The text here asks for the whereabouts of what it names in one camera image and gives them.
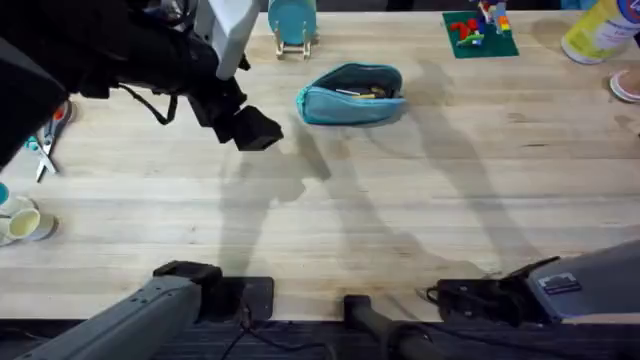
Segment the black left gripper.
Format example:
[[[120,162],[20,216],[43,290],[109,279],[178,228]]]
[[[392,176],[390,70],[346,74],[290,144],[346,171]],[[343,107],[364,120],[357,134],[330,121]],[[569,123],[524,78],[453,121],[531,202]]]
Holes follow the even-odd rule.
[[[212,128],[220,143],[232,139],[232,119],[247,100],[234,77],[192,89],[187,99],[201,127]],[[263,151],[283,138],[281,126],[254,106],[239,113],[234,142],[240,151]]]

